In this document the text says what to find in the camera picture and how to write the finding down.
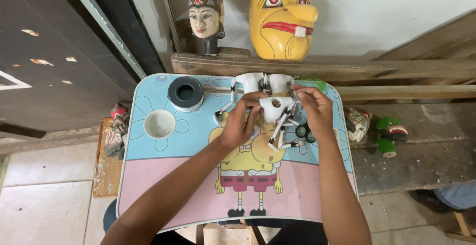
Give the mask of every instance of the mask red eye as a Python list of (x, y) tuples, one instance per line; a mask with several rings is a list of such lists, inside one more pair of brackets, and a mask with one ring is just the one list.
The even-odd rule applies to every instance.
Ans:
[(307, 0), (297, 0), (297, 4), (298, 4), (298, 5), (306, 5), (306, 4), (307, 4)]
[(278, 7), (281, 6), (281, 0), (266, 0), (265, 7)]

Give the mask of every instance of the small wooden board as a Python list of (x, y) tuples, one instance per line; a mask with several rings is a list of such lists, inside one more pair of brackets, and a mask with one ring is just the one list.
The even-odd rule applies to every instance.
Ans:
[(93, 197), (117, 197), (119, 191), (120, 174), (122, 161), (117, 157), (106, 157), (104, 155), (104, 139), (106, 129), (112, 125), (113, 119), (104, 118), (99, 127), (98, 150), (96, 152), (96, 169), (94, 171)]

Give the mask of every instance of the white wall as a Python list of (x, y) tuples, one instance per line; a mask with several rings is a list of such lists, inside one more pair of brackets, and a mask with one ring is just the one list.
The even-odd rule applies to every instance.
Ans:
[(168, 73), (173, 73), (171, 55), (174, 52), (170, 24), (163, 0), (133, 0), (142, 22)]
[[(187, 0), (170, 0), (173, 15), (187, 17)], [(476, 8), (476, 0), (312, 0), (319, 10), (306, 60), (370, 60)], [(249, 0), (224, 0), (226, 37), (219, 46), (253, 51)]]

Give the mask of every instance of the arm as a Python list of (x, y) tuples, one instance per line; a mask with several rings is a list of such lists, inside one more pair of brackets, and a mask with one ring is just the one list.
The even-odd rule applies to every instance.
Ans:
[(329, 244), (369, 245), (370, 230), (352, 189), (332, 126), (332, 101), (315, 87), (293, 85), (319, 147), (322, 223)]
[[(230, 111), (223, 132), (141, 195), (111, 226), (101, 245), (149, 245), (157, 232), (181, 210), (213, 168), (253, 133), (260, 110), (255, 99), (262, 92), (244, 95)], [(250, 108), (248, 121), (245, 111)]]

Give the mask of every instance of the tile floor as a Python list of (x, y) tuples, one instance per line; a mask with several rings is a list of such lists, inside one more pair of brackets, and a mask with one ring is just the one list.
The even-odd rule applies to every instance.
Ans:
[[(11, 155), (0, 192), (2, 245), (98, 245), (102, 217), (114, 198), (93, 199), (96, 143)], [(414, 202), (405, 193), (360, 198), (374, 245), (470, 245), (446, 238), (443, 224), (455, 221)], [(265, 241), (278, 229), (260, 227)], [(195, 228), (178, 230), (195, 240)], [(247, 230), (206, 229), (206, 244), (249, 244)]]

